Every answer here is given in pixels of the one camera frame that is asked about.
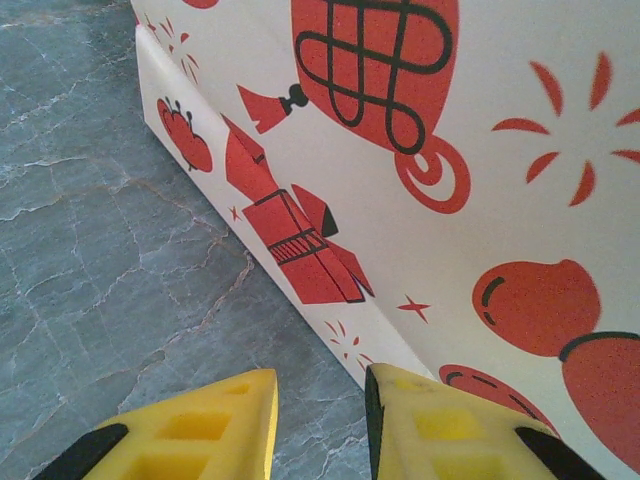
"marble floor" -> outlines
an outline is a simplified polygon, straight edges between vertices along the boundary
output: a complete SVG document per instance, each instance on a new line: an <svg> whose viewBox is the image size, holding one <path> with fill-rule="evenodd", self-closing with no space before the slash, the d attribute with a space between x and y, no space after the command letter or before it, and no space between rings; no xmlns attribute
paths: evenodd
<svg viewBox="0 0 640 480"><path fill-rule="evenodd" d="M256 367L273 478L368 478L360 389L145 127L127 1L2 0L0 67L0 479Z"/></svg>

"black strip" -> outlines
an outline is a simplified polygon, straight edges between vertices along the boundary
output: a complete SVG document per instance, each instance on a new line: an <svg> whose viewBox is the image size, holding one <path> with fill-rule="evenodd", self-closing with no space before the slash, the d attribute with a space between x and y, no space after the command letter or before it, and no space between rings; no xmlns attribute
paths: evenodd
<svg viewBox="0 0 640 480"><path fill-rule="evenodd" d="M514 397L513 395L509 394L509 398L514 402L516 402L518 406L522 408L525 412L527 412L527 415L529 415L531 418L533 418L534 420L540 420L538 416L535 413L533 413L533 411L529 407L527 407L524 403L522 403L522 401L520 401L518 397Z"/></svg>
<svg viewBox="0 0 640 480"><path fill-rule="evenodd" d="M297 252L295 251L295 249L291 246L290 242L287 243L283 243L281 245L282 250L284 251L284 253L288 256L288 257L297 257Z"/></svg>
<svg viewBox="0 0 640 480"><path fill-rule="evenodd" d="M490 387L498 388L498 386L495 383L490 382L489 380L486 380L486 379L484 379L482 377L478 377L477 375L471 375L471 378L473 378L474 380L477 380L479 382L482 382L482 383L484 383L486 385L489 385Z"/></svg>
<svg viewBox="0 0 640 480"><path fill-rule="evenodd" d="M446 383L447 385L451 385L451 381L454 378L457 377L464 377L464 374L460 373L460 372L451 372L449 375L447 375L447 377L444 379L444 383Z"/></svg>
<svg viewBox="0 0 640 480"><path fill-rule="evenodd" d="M264 197L262 197L260 200L258 200L257 202L254 203L255 206L258 206L262 203L265 203L267 200L271 200L273 197L277 197L280 195L283 195L287 193L287 191L283 188L279 189L279 190L275 190L274 192L270 193L269 195L265 195Z"/></svg>
<svg viewBox="0 0 640 480"><path fill-rule="evenodd" d="M321 250L324 250L326 248L329 248L327 245L322 245L321 247L313 247L313 249L309 250L308 252L304 252L301 253L300 255L296 255L295 257L288 257L288 258L284 258L280 261L277 261L278 266L282 266L285 265L287 263L291 263L294 262L300 258L304 258L304 257L308 257L309 255L313 255L315 253L318 253Z"/></svg>
<svg viewBox="0 0 640 480"><path fill-rule="evenodd" d="M129 429L122 423L80 437L33 480L82 480L115 447Z"/></svg>
<svg viewBox="0 0 640 480"><path fill-rule="evenodd" d="M558 480L606 480L559 438L530 427L515 431Z"/></svg>
<svg viewBox="0 0 640 480"><path fill-rule="evenodd" d="M291 247L295 250L296 255L304 253L308 249L309 242L303 242L299 238L291 240Z"/></svg>
<svg viewBox="0 0 640 480"><path fill-rule="evenodd" d="M318 235L318 232L316 232L315 230L312 231L309 236L306 238L306 240L309 242L309 245L314 246L314 247L319 247L320 245L325 245L325 241L324 238L322 238L320 235Z"/></svg>
<svg viewBox="0 0 640 480"><path fill-rule="evenodd" d="M487 321L487 323L489 325L495 325L496 321L493 319L493 317L491 316L491 314L489 312L482 312L482 316L484 317L484 319Z"/></svg>
<svg viewBox="0 0 640 480"><path fill-rule="evenodd" d="M336 225L336 220L333 218L333 214L329 207L325 207L324 215L322 216L322 236L324 238L331 237L338 233L338 225Z"/></svg>
<svg viewBox="0 0 640 480"><path fill-rule="evenodd" d="M299 210L300 210L300 207L298 207L298 205L293 201L293 199L291 198L291 195L289 195L289 192L287 192L286 190L280 190L280 191L283 192L283 194L282 194L282 203L284 203L285 208L289 212L289 216L291 217L291 220L293 220L293 223L296 224L296 227L298 227L298 230L302 231L302 225L300 225L300 222L298 222L298 219L294 215L293 210L291 209L291 205L289 204L287 199L291 199L291 203L293 203Z"/></svg>
<svg viewBox="0 0 640 480"><path fill-rule="evenodd" d="M491 282L489 282L489 285L487 285L487 288L484 289L484 292L482 292L482 306L487 308L489 306L489 300L491 299L491 295L493 295L493 291L498 288L500 285L502 285L505 282L505 279L502 277L496 277L493 280L491 280Z"/></svg>
<svg viewBox="0 0 640 480"><path fill-rule="evenodd" d="M276 260L276 262L279 262L280 260L283 260L284 258L286 258L282 254L282 252L280 252L280 250L277 248L274 248L273 250L270 250L270 251L271 251L271 255L273 255L273 258Z"/></svg>
<svg viewBox="0 0 640 480"><path fill-rule="evenodd" d="M331 102L331 108L333 108L334 113L338 117L338 119L347 125L348 127L355 127L360 124L362 121L362 117L364 117L364 10L361 7L358 8L358 45L354 46L347 42L340 42L336 40L333 36L333 6L334 2L329 1L327 4L327 36L320 35L315 32L302 32L298 38L305 36L307 38L312 38L316 36L319 37L320 42L326 42L327 45L327 80L326 86L329 90L329 101ZM354 52L358 54L358 91L353 92L356 94L355 97L358 100L358 111L352 119L348 119L345 117L340 109L338 108L338 103L336 102L336 89L332 88L335 85L333 82L333 48L338 47L341 48L340 43L344 43L349 45L351 48L354 48Z"/></svg>
<svg viewBox="0 0 640 480"><path fill-rule="evenodd" d="M384 423L384 407L380 404L378 380L371 367L367 367L364 380L364 406L367 415L367 435L369 437L369 463L371 464L371 480L378 480L380 452L382 450L382 428Z"/></svg>
<svg viewBox="0 0 640 480"><path fill-rule="evenodd" d="M601 338L627 338L630 340L640 341L640 335L636 333L630 332L594 332L588 333L586 335L582 335L581 337L574 338L569 343L567 343L562 350L560 350L560 354L558 358L561 362L566 362L569 354L575 350L576 347L582 345L583 343L592 342L594 340L599 340Z"/></svg>
<svg viewBox="0 0 640 480"><path fill-rule="evenodd" d="M287 243L289 243L289 242L291 242L293 240L296 240L298 238L303 238L306 235L309 235L310 233L313 233L313 231L314 231L313 227L312 228L308 228L307 230L303 230L303 231L301 231L299 233L296 233L295 235L291 235L290 237L287 237L284 240L279 240L279 241L277 241L275 243L272 243L271 245L267 246L267 248L269 250L271 250L272 248L281 247L281 246L286 245Z"/></svg>

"red fruit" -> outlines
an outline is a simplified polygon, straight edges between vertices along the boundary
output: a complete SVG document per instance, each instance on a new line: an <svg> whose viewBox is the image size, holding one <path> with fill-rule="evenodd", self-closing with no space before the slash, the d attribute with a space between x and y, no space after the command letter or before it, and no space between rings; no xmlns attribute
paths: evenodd
<svg viewBox="0 0 640 480"><path fill-rule="evenodd" d="M211 152L202 137L193 133L191 112L187 112L187 120L182 115L178 102L176 102L176 110L173 110L170 105L169 99L167 102L158 99L158 114L169 137L189 164L189 170L195 168L203 172L211 172L213 170Z"/></svg>
<svg viewBox="0 0 640 480"><path fill-rule="evenodd" d="M497 378L479 370L461 365L443 365L439 373L440 380L442 380L443 383L455 387L458 390L490 400L516 412L524 413L544 423L558 435L558 432L549 419L545 417L533 403Z"/></svg>
<svg viewBox="0 0 640 480"><path fill-rule="evenodd" d="M211 7L214 7L219 0L182 0L182 1L194 8L211 8Z"/></svg>
<svg viewBox="0 0 640 480"><path fill-rule="evenodd" d="M573 260L556 264L511 262L486 272L473 289L473 306L507 342L552 357L600 318L591 276Z"/></svg>
<svg viewBox="0 0 640 480"><path fill-rule="evenodd" d="M640 335L598 332L560 352L576 408L600 441L640 473Z"/></svg>

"black outline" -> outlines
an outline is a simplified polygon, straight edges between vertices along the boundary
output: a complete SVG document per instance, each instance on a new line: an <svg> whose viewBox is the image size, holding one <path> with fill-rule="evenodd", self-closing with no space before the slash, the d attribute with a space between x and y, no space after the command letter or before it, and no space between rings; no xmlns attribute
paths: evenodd
<svg viewBox="0 0 640 480"><path fill-rule="evenodd" d="M481 383L484 383L484 384L486 384L486 385L489 385L490 387L493 387L493 388L495 388L496 390L498 389L498 386L497 386L495 383L490 382L489 380L487 380L487 379L485 379L485 378L479 377L479 376L477 376L477 375L471 375L471 378L473 378L474 380L477 380L477 381L479 381L479 382L481 382Z"/></svg>
<svg viewBox="0 0 640 480"><path fill-rule="evenodd" d="M458 378L458 377L464 377L464 373L462 373L462 372L451 372L450 374L448 374L445 377L444 383L446 383L447 385L453 386L453 385L451 385L451 380L453 380L454 378Z"/></svg>
<svg viewBox="0 0 640 480"><path fill-rule="evenodd" d="M302 226L300 225L300 223L298 222L298 219L296 218L296 216L293 213L293 210L291 209L291 205L295 205L298 208L300 208L298 206L298 204L293 200L293 197L289 194L289 192L287 192L284 189L279 189L276 190L273 193L270 193L269 195L266 195L265 197L261 198L260 200L258 200L257 202L254 202L254 205L260 205L265 203L266 201L270 200L271 198L280 196L282 198L282 203L284 204L285 208L287 209L287 211L289 212L289 215L291 217L291 219L293 220L293 223L295 223L296 227L298 228L299 232L296 235L292 235L284 240L280 240L272 245L266 245L267 250L271 253L271 255L273 256L274 260L276 261L277 265L279 267L281 267L284 264L287 264L289 262L292 262L294 260L298 260L299 258L302 257L306 257L309 255L313 255L317 252L320 252L322 250L328 249L329 245L324 241L324 238L322 238L322 236L315 230L315 228L313 228L313 226L311 228L302 229ZM316 240L320 245L319 246L315 246L313 245L311 242L309 242L309 240L307 240L307 237L311 237L314 240ZM291 239L304 239L308 245L309 245L309 251L305 252L303 254L297 255L297 256L293 256L284 260L278 260L278 258L276 257L276 255L273 253L273 249L276 248L277 250L277 254L278 255L286 255L286 252L282 252L282 250L280 250L280 247L282 248L287 248L289 242L291 241ZM346 303L362 303L365 302L367 299L364 296L364 294L362 293L362 290L364 289L367 293L369 293L369 291L364 288L364 285L361 285L360 282L358 281L358 279L353 275L353 273L351 273L351 270L349 270L342 262L340 262L340 264L345 268L345 270L349 273L349 275L351 275L351 279L353 281L353 283L355 284L356 288L358 289L358 292L360 293L360 298L356 298L356 299L348 299L346 293L344 292L344 290L342 289L341 285L336 281L336 279L333 277L333 275L331 274L331 272L329 272L329 269L327 268L327 266L322 262L322 260L320 259L320 257L316 257L318 259L318 263L320 263L320 265L322 266L322 268L324 269L324 271L326 272L327 276L331 279L331 281L333 282L333 284L336 286L336 288L338 289L338 291L340 292L340 294L342 295L342 298L344 298L344 301Z"/></svg>
<svg viewBox="0 0 640 480"><path fill-rule="evenodd" d="M298 34L295 39L295 56L296 61L302 71L313 81L327 87L329 90L329 100L336 117L344 125L348 127L356 127L360 124L364 117L365 103L378 105L385 108L385 128L387 138L393 147L400 153L405 155L415 155L418 153L426 140L426 128L422 118L409 106L396 102L396 86L398 70L404 70L411 73L421 75L432 75L442 70L453 56L453 33L442 16L432 8L423 5L414 5L411 0L402 0L402 3L384 1L384 0L323 0L327 3L327 34L322 35L318 32L303 31ZM333 8L335 5L350 6L357 8L357 45L338 40L333 37ZM398 29L396 32L396 40L393 55L389 56L364 47L364 15L366 10L382 10L399 14ZM404 34L409 15L421 16L431 21L442 34L442 53L440 57L430 65L417 65L412 62L402 60L402 47L404 44ZM327 46L327 78L324 79L307 68L302 58L302 44L306 40L315 40L325 43ZM355 53L358 56L358 91L337 85L333 81L333 49L338 48L342 51ZM372 59L389 65L391 67L389 73L389 83L387 90L387 98L379 98L367 95L365 85L365 59ZM335 94L341 93L358 101L358 111L352 119L346 118L335 100ZM413 145L401 145L396 139L393 132L393 116L395 112L401 112L411 118L418 131L418 138Z"/></svg>
<svg viewBox="0 0 640 480"><path fill-rule="evenodd" d="M184 119L184 115L182 115L181 112L181 106L180 106L180 102L178 100L176 100L174 103L176 104L176 109L174 110L173 107L171 106L171 100L169 100L169 97L164 97L164 100L162 98L158 99L159 101L163 101L166 100L165 102L165 106L169 109L169 113L171 114L171 120L173 121L176 113L178 115L180 115L183 119ZM191 135L193 135L194 139L199 139L202 140L202 143L204 143L204 146L207 147L207 151L209 152L209 157L211 157L211 171L209 172L205 172L204 170L202 170L203 173L211 173L213 172L213 155L211 155L211 150L209 150L209 145L207 144L207 142L204 141L204 138L202 138L200 135L198 135L197 133L195 133L193 131L193 124L192 124L192 120L193 120L193 115L191 114L191 112L187 111L187 125L189 125L189 130L191 131ZM182 158L184 159L185 162L187 162L187 165L189 165L189 171L191 170L196 170L196 171L200 171L200 169L198 167L196 167L195 165L193 165L189 160L187 160L187 157L184 156L184 153L182 152L182 150L180 150L180 147L178 147L178 144L175 142L175 140L171 137L171 131L168 128L168 126L164 123L164 119L160 118L160 121L162 122L162 125L164 126L164 129L167 131L167 133L169 134L169 138L171 139L171 142L176 146L176 148L178 149L178 151L180 152L180 155L182 155Z"/></svg>
<svg viewBox="0 0 640 480"><path fill-rule="evenodd" d="M531 427L516 427L516 435L559 480L605 480L559 438Z"/></svg>
<svg viewBox="0 0 640 480"><path fill-rule="evenodd" d="M491 300L491 295L496 288L505 283L506 280L504 277L496 277L491 280L488 285L485 287L484 292L482 292L482 306L487 308L489 306L489 300Z"/></svg>
<svg viewBox="0 0 640 480"><path fill-rule="evenodd" d="M496 321L493 319L493 317L491 316L491 314L489 312L482 312L482 316L487 321L487 323L489 323L490 325L493 325L493 326L496 325Z"/></svg>
<svg viewBox="0 0 640 480"><path fill-rule="evenodd" d="M533 413L531 411L531 409L529 407L527 407L527 405L522 400L520 400L518 397L516 397L516 396L514 396L513 394L510 393L509 394L509 398L511 400L513 400L514 402L516 402L521 408L523 408L531 418L533 418L534 420L540 420L538 418L538 416L535 413Z"/></svg>
<svg viewBox="0 0 640 480"><path fill-rule="evenodd" d="M582 335L582 336L580 336L578 338L574 338L569 343L567 343L564 347L562 347L562 350L560 350L560 353L558 354L558 359L562 363L564 363L564 362L567 361L567 358L569 357L571 352L576 349L576 347L582 345L583 343L587 343L587 342L590 342L592 340L599 340L601 338L627 338L627 339L631 339L631 340L640 341L640 335L638 335L637 333L631 333L631 332L592 332L592 333L587 333L586 335Z"/></svg>
<svg viewBox="0 0 640 480"><path fill-rule="evenodd" d="M123 423L112 423L84 434L56 457L33 480L81 480L129 433Z"/></svg>

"red sparkle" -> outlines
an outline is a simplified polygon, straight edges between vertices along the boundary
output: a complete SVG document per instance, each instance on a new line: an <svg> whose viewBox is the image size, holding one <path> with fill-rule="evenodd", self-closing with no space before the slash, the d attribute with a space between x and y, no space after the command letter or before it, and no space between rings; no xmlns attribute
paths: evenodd
<svg viewBox="0 0 640 480"><path fill-rule="evenodd" d="M162 29L165 31L165 33L169 36L169 38L173 38L173 28L171 28L171 31L169 31L169 29L167 28L167 26L160 22L160 26L162 27Z"/></svg>
<svg viewBox="0 0 640 480"><path fill-rule="evenodd" d="M326 321L324 323L327 327L329 327L329 330L331 330L334 335L334 338L330 338L329 342L333 343L334 345L342 346L343 342L341 342L337 338L341 337L342 340L347 340L347 329L342 324L342 322L340 320L337 321L338 327L335 327L334 325ZM357 347L358 345L360 345L360 336L356 335L350 343L351 347ZM360 365L360 368L362 368L363 371L367 369L367 365L369 363L373 363L373 360L368 355L360 352L357 349L350 348L349 342L345 342L344 346L348 349L348 351L342 352L342 358L344 358L345 361L349 358L355 359L355 361L358 363L358 365Z"/></svg>
<svg viewBox="0 0 640 480"><path fill-rule="evenodd" d="M240 220L242 221L242 218L240 218L240 215L238 215L238 210L236 209L236 207L230 207L229 211L231 212L231 215L233 217L233 221L235 222L236 220Z"/></svg>
<svg viewBox="0 0 640 480"><path fill-rule="evenodd" d="M397 308L399 308L400 310L414 311L425 323L429 323L422 310L424 310L425 308L429 308L431 305L427 305L426 303L416 303L411 299L409 295L405 295L405 297L407 297L407 302L409 303L407 303L406 305L398 305Z"/></svg>
<svg viewBox="0 0 640 480"><path fill-rule="evenodd" d="M147 28L151 30L151 33L153 33L153 36L156 37L156 40L158 40L159 42L160 38L158 37L158 32L156 32L158 28L153 23L151 23L151 20L149 19L149 15L145 13L144 16L147 19Z"/></svg>

